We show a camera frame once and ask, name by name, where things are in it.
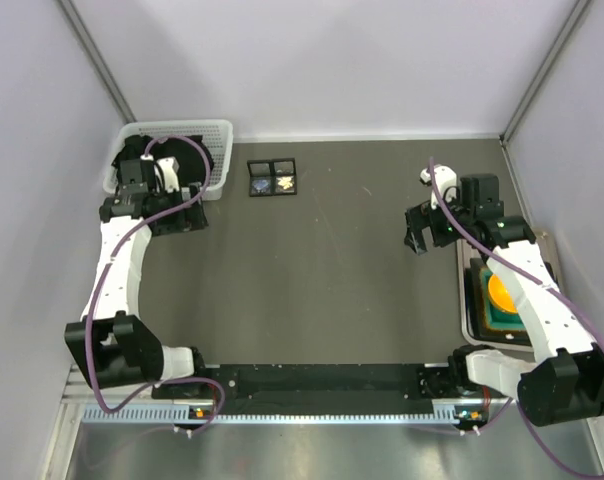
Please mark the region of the black button shirt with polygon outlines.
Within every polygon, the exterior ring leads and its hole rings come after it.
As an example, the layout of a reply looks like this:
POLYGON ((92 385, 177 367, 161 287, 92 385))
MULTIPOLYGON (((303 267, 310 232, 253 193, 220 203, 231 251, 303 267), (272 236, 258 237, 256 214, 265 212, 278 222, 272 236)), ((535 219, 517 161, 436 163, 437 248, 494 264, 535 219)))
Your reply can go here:
MULTIPOLYGON (((129 135, 124 139, 124 144, 115 155, 111 166, 119 168, 123 160, 139 158, 152 141, 149 135, 129 135)), ((158 142, 152 146, 151 155, 155 159, 175 157, 179 164, 178 176, 182 184, 193 182, 203 183, 205 180, 205 168, 199 152, 190 144, 182 140, 170 138, 164 142, 158 142)))

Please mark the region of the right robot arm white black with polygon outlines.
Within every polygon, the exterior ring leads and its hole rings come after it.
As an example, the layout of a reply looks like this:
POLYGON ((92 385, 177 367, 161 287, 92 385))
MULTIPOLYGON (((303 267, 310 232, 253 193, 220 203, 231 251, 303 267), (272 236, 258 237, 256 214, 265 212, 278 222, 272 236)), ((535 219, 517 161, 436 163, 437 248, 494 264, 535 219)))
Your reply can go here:
POLYGON ((533 352, 526 362, 486 345, 459 349, 453 368, 461 383, 516 400, 537 427, 604 416, 604 341, 561 293, 527 221, 505 214, 497 176, 433 165, 420 181, 431 193, 406 210, 405 244, 421 255, 429 232, 436 247, 465 240, 475 248, 512 299, 533 352))

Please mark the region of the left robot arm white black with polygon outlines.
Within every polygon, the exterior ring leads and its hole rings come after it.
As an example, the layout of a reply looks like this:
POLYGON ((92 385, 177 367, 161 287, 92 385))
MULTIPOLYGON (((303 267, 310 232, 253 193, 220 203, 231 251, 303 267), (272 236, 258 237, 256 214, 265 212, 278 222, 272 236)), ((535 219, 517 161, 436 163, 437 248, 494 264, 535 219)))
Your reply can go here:
POLYGON ((203 361, 194 347, 168 347, 143 323, 139 291, 155 237, 207 227, 202 181, 182 178, 176 156, 119 164, 114 195, 99 208, 101 250, 93 291, 64 340, 87 384, 99 389, 185 378, 203 361))

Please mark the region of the black box gold brooch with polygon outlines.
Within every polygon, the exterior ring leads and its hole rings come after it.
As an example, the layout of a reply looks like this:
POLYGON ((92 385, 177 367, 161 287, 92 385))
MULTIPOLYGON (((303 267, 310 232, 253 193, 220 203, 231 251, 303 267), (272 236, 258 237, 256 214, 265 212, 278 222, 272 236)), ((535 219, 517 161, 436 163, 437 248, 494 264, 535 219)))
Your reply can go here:
POLYGON ((294 158, 275 159, 274 194, 295 195, 297 193, 297 171, 294 158))

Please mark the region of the metal tray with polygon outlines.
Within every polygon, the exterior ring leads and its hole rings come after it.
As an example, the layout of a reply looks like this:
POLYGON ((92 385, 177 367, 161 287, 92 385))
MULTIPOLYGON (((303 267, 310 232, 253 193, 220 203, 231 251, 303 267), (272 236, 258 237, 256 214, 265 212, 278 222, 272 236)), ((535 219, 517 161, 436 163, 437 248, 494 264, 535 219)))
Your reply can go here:
POLYGON ((466 334, 469 343, 482 348, 531 352, 538 362, 556 356, 560 349, 573 352, 581 344, 571 339, 571 335, 579 331, 580 324, 558 298, 559 287, 546 268, 536 243, 522 240, 511 242, 506 248, 497 246, 483 262, 509 292, 531 346, 483 343, 466 334))

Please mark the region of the white perforated plastic basket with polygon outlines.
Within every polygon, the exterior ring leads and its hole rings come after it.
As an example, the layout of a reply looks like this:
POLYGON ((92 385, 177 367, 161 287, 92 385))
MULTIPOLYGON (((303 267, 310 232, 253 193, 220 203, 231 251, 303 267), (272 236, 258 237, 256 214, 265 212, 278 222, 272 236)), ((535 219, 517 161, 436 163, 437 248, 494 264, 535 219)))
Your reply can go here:
MULTIPOLYGON (((130 146, 134 158, 144 153, 148 137, 163 138, 179 135, 192 138, 201 144, 209 156, 211 175, 209 185, 204 193, 204 201, 220 200, 224 184, 230 169, 233 147, 233 125, 228 120, 172 120, 129 123, 123 126, 113 140, 107 155, 107 167, 103 180, 103 190, 113 195, 118 183, 114 161, 125 146, 130 146)), ((175 157, 180 163, 180 181, 204 180, 205 170, 198 158, 199 152, 191 145, 176 139, 165 143, 156 143, 151 154, 155 158, 175 157)))

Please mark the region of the orange bowl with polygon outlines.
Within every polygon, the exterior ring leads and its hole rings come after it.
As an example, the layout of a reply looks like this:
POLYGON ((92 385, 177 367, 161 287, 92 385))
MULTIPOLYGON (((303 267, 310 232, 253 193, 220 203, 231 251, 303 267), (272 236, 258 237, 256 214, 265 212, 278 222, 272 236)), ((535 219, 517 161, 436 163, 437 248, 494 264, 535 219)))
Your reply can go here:
POLYGON ((515 303, 509 292, 495 274, 489 277, 487 287, 489 300, 494 308, 508 315, 515 315, 517 313, 515 303))

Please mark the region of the green black mat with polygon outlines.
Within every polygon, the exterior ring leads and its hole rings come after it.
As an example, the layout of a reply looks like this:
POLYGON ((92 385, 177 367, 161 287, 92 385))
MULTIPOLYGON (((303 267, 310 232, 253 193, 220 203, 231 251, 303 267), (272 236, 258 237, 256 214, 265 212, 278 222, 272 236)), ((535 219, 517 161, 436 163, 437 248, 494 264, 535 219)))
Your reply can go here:
POLYGON ((526 329, 517 313, 499 309, 489 292, 491 271, 480 258, 464 270, 467 327, 474 340, 530 347, 526 329))

